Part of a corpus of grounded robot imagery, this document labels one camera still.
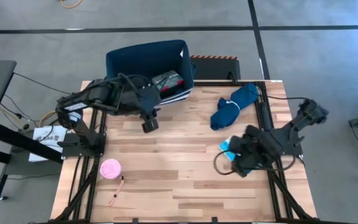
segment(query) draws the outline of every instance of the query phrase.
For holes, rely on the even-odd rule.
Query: yellow cable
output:
[[[72,6],[66,6],[66,5],[63,3],[63,0],[60,0],[60,2],[62,3],[62,6],[65,7],[66,9],[72,9],[72,8],[74,8],[75,6],[79,5],[79,4],[82,2],[82,0],[79,0],[77,3],[75,3],[75,4],[72,5]]]
[[[40,119],[40,123],[38,124],[38,127],[42,127],[42,123],[44,120],[50,118],[52,115],[54,115],[56,112],[55,111],[50,111],[47,114],[45,114],[41,119]]]
[[[0,108],[0,111],[3,112],[5,115],[10,116],[11,118],[13,118],[15,121],[17,121],[17,122],[21,123],[22,125],[24,125],[24,123],[21,120],[19,120],[19,118],[16,118],[12,114],[10,114],[10,112],[6,111],[4,108]]]

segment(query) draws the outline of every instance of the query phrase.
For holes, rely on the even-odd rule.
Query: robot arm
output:
[[[280,129],[264,131],[249,125],[241,138],[233,136],[229,145],[229,150],[236,154],[232,171],[245,177],[252,170],[271,169],[271,164],[284,152],[294,154],[303,140],[298,132],[306,126],[324,123],[328,114],[313,100],[305,100],[299,107],[296,117]]]
[[[124,75],[106,80],[93,80],[84,90],[57,101],[56,113],[60,124],[73,129],[82,144],[97,144],[97,133],[89,130],[84,121],[83,109],[94,108],[111,114],[139,114],[145,121],[145,133],[158,128],[154,106],[160,103],[160,93],[156,86],[140,75]]]

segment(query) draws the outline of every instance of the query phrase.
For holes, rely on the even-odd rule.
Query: orange and black object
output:
[[[236,56],[192,55],[190,60],[196,65],[195,80],[231,80],[232,73],[240,79],[240,63]]]

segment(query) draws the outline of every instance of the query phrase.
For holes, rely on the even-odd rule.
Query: blue object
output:
[[[230,100],[220,98],[218,111],[211,116],[211,128],[218,130],[232,125],[240,115],[240,110],[255,102],[258,96],[256,86],[248,83],[233,92]]]
[[[231,138],[228,138],[226,139],[224,142],[222,142],[220,145],[219,145],[219,148],[221,151],[226,151],[229,149],[229,145],[230,145],[230,140]],[[234,158],[235,158],[235,154],[233,152],[225,152],[224,155],[230,160],[230,161],[233,161]]]

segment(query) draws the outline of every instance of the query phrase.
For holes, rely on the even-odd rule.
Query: white paper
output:
[[[54,126],[52,132],[49,134],[51,128],[52,128],[52,126],[35,128],[32,139],[40,141],[45,136],[48,136],[40,143],[48,146],[51,149],[58,151],[58,152],[62,152],[62,147],[58,146],[57,142],[64,140],[67,129],[62,126]],[[47,159],[44,157],[40,157],[33,153],[30,153],[29,162],[39,162],[39,161],[46,161],[46,160]]]

